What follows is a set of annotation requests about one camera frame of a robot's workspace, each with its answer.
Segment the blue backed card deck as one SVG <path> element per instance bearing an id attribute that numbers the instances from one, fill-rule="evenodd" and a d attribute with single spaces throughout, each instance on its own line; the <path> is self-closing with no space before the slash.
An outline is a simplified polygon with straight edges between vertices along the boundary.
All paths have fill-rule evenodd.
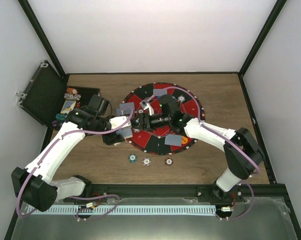
<path id="1" fill-rule="evenodd" d="M 131 128 L 121 128 L 116 131 L 116 134 L 123 137 L 125 140 L 133 137 L 133 131 Z"/>

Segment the orange big blind button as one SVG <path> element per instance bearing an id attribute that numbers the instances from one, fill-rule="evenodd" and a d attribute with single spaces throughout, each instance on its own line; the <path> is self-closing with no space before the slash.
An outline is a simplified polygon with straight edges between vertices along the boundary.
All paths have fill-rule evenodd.
<path id="1" fill-rule="evenodd" d="M 189 139 L 185 136 L 182 136 L 182 139 L 181 139 L 181 144 L 182 145 L 186 145 L 188 143 Z"/>

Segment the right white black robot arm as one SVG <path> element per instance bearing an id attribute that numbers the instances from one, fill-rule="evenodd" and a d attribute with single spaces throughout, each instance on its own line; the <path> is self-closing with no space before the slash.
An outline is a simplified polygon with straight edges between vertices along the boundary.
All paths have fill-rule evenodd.
<path id="1" fill-rule="evenodd" d="M 214 182 L 213 197 L 220 202 L 231 195 L 231 189 L 260 172 L 265 154 L 251 132 L 218 127 L 201 120 L 200 116 L 183 113 L 177 101 L 168 94 L 159 98 L 161 113 L 154 114 L 147 100 L 141 106 L 148 112 L 137 114 L 131 124 L 134 129 L 152 131 L 169 126 L 175 134 L 205 142 L 225 154 L 227 169 Z"/>

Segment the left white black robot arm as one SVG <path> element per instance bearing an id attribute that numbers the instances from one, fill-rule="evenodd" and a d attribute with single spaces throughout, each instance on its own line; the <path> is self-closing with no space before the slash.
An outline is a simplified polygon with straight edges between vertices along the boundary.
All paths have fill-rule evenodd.
<path id="1" fill-rule="evenodd" d="M 93 190 L 82 176 L 57 181 L 53 177 L 72 149 L 87 135 L 114 137 L 116 131 L 131 127 L 133 107 L 125 108 L 129 116 L 103 117 L 107 108 L 103 101 L 102 97 L 94 95 L 88 105 L 70 111 L 56 136 L 39 156 L 25 168 L 13 170 L 11 179 L 19 216 L 22 216 L 22 202 L 44 212 L 59 200 L 78 198 L 87 202 L 92 198 Z"/>

